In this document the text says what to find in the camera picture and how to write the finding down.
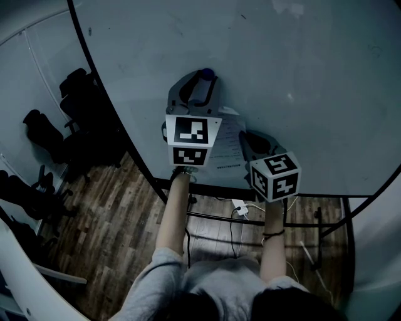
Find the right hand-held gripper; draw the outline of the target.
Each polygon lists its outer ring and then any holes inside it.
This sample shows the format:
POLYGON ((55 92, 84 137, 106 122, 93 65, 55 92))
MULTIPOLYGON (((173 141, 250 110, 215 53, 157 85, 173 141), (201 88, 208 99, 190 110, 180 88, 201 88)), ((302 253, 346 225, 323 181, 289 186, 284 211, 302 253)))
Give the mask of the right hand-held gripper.
POLYGON ((301 166, 292 152, 272 136, 250 131, 240 131, 239 142, 245 161, 251 160, 251 149, 257 154, 273 155, 249 162, 251 187, 267 202, 272 203, 297 195, 301 182, 301 166))

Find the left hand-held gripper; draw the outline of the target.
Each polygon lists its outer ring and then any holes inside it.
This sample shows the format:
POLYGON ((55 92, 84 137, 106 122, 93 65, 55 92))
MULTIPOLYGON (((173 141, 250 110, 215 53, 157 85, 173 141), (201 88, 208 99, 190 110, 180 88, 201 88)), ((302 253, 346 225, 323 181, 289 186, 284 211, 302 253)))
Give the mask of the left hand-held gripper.
MULTIPOLYGON (((174 84, 169 90, 168 106, 187 105, 200 77, 200 70, 193 71, 174 84)), ((218 112, 220 93, 220 78, 215 76, 202 103, 203 112, 218 112)), ((222 119, 219 117, 167 114, 162 133, 168 146, 170 164, 205 167, 221 123, 222 119)))

